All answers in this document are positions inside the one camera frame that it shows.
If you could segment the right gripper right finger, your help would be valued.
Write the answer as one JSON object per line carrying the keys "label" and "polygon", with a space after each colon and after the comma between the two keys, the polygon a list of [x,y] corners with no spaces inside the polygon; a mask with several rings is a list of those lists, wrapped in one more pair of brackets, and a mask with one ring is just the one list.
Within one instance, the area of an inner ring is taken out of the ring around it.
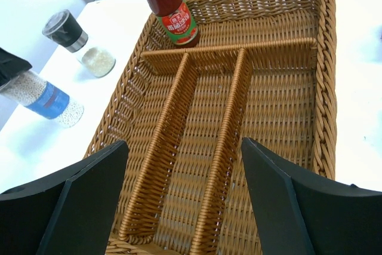
{"label": "right gripper right finger", "polygon": [[320,176],[259,142],[241,144],[264,254],[380,254],[381,193]]}

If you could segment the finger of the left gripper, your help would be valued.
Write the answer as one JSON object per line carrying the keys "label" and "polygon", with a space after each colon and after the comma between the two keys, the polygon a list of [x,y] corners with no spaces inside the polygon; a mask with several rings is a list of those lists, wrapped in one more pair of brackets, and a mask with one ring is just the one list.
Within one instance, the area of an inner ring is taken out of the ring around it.
{"label": "finger of the left gripper", "polygon": [[2,48],[0,58],[0,86],[4,86],[21,73],[32,68],[32,65],[27,60],[19,58]]}

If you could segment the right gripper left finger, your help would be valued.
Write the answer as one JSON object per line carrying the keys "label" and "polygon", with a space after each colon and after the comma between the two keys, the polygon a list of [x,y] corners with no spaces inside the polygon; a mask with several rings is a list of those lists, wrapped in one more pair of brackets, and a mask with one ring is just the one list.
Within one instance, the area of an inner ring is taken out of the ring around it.
{"label": "right gripper left finger", "polygon": [[128,153],[119,140],[1,193],[1,254],[105,254]]}

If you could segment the blue label bead jar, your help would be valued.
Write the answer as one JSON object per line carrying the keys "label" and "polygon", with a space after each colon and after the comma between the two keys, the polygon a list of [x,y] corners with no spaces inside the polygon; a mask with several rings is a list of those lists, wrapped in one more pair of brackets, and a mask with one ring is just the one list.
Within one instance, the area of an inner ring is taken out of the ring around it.
{"label": "blue label bead jar", "polygon": [[82,104],[32,70],[1,86],[1,95],[66,128],[74,126],[84,113]]}

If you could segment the black top salt grinder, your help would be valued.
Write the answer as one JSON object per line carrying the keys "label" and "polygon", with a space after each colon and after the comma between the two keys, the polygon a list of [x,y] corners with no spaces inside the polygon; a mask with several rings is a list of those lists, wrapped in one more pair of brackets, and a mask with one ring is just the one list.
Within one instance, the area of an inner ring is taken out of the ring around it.
{"label": "black top salt grinder", "polygon": [[69,10],[52,15],[42,34],[72,53],[96,78],[106,76],[115,66],[115,57],[86,33]]}

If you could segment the red sauce bottle yellow cap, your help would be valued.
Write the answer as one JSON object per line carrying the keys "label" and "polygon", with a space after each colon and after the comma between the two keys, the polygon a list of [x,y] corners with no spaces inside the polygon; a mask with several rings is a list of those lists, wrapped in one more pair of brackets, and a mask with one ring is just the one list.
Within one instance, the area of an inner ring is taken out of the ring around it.
{"label": "red sauce bottle yellow cap", "polygon": [[176,47],[194,47],[199,42],[198,25],[185,0],[147,0],[147,2]]}

